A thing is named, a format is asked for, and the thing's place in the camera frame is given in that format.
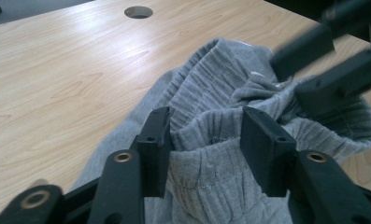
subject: gray fabric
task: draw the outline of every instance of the gray fabric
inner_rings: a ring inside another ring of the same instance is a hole
[[[175,151],[164,199],[146,199],[147,223],[291,223],[286,199],[268,198],[255,182],[240,148],[242,106],[263,110],[297,140],[342,161],[371,148],[371,108],[363,100],[311,120],[294,88],[278,83],[265,47],[217,38],[178,69],[164,74],[141,103],[92,154],[73,188],[98,177],[111,152],[126,149],[149,112],[174,109]]]

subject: table top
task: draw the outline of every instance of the table top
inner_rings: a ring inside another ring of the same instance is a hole
[[[126,17],[134,5],[153,15]],[[67,192],[157,78],[212,38],[275,50],[314,23],[262,0],[96,0],[0,25],[0,211],[39,178]],[[368,45],[343,37],[297,78]],[[371,151],[343,168],[371,189]]]

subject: gray sweatpants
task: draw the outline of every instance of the gray sweatpants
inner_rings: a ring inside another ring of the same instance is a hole
[[[204,45],[153,85],[92,154],[73,189],[97,178],[110,153],[129,148],[151,110],[170,106],[175,151],[164,199],[145,200],[147,223],[291,223],[287,200],[266,197],[242,156],[241,107],[269,114],[297,150],[337,161],[371,148],[371,108],[359,98],[324,119],[299,117],[293,90],[305,79],[278,83],[271,56],[268,48],[222,38]]]

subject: ribbed fabric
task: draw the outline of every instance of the ribbed fabric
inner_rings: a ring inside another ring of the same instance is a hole
[[[147,223],[291,223],[286,199],[266,197],[241,154],[241,107],[269,114],[298,150],[338,161],[371,148],[371,108],[360,98],[335,113],[303,118],[293,90],[307,78],[277,83],[271,56],[268,48],[222,38],[207,43],[155,83],[93,153],[74,188],[98,177],[107,155],[128,148],[149,112],[168,105],[175,151],[164,199],[145,201]]]

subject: wooden surface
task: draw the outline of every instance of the wooden surface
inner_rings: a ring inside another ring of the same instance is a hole
[[[130,19],[132,6],[153,15]],[[210,39],[277,49],[313,23],[262,0],[96,0],[0,25],[0,211],[39,178],[68,191],[154,81]],[[298,77],[368,44],[345,37],[336,46]],[[371,189],[371,151],[343,166]]]

